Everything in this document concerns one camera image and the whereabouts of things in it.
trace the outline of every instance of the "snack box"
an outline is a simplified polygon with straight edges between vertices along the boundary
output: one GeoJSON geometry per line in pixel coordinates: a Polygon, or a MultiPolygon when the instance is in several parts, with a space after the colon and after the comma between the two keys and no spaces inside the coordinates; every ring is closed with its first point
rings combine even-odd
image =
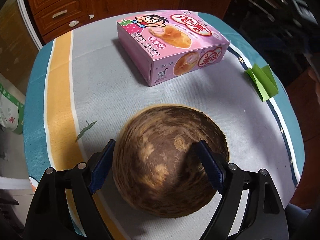
{"type": "Polygon", "coordinates": [[[137,13],[118,20],[117,30],[149,86],[220,62],[230,44],[189,11],[137,13]]]}

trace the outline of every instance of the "table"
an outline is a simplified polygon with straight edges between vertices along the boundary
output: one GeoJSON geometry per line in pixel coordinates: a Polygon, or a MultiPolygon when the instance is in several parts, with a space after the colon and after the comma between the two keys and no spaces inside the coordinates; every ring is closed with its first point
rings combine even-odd
{"type": "MultiPolygon", "coordinates": [[[[227,136],[230,161],[244,170],[266,168],[287,205],[304,164],[302,136],[289,98],[276,78],[279,94],[262,103],[244,70],[267,63],[224,22],[209,14],[199,16],[231,41],[224,60],[151,88],[117,39],[116,20],[124,16],[82,26],[41,49],[28,84],[23,126],[34,188],[46,168],[70,169],[101,151],[138,110],[175,103],[210,116],[227,136]],[[75,143],[93,121],[97,123],[75,143]]],[[[246,197],[244,192],[231,233],[239,229],[246,197]]],[[[199,239],[220,200],[216,194],[187,217],[156,218],[124,202],[112,174],[93,198],[115,240],[199,239]]],[[[83,231],[70,192],[67,199],[72,219],[83,231]]]]}

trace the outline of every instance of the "qr code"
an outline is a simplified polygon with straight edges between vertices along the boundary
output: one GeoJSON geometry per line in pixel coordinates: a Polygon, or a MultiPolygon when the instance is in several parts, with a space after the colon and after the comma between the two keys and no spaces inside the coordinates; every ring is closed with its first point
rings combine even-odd
{"type": "Polygon", "coordinates": [[[166,71],[167,71],[166,69],[165,69],[164,71],[160,71],[160,72],[158,73],[158,78],[164,77],[166,71]]]}

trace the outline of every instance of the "cartoon boy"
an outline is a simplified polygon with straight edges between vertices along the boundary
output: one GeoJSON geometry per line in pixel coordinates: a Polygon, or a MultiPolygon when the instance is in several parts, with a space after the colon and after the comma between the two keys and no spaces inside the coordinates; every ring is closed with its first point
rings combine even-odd
{"type": "Polygon", "coordinates": [[[155,26],[165,27],[166,25],[164,23],[169,21],[166,18],[158,15],[146,14],[143,17],[136,17],[136,19],[132,22],[141,28],[145,28],[155,26]]]}

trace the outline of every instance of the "brown coconut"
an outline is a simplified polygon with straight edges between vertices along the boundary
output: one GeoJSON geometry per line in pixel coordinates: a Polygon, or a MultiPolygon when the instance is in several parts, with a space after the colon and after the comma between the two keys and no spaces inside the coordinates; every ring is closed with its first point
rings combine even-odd
{"type": "Polygon", "coordinates": [[[226,137],[204,113],[177,105],[148,108],[122,129],[113,177],[122,197],[155,216],[187,216],[212,199],[214,190],[192,143],[204,139],[229,161],[226,137]]]}

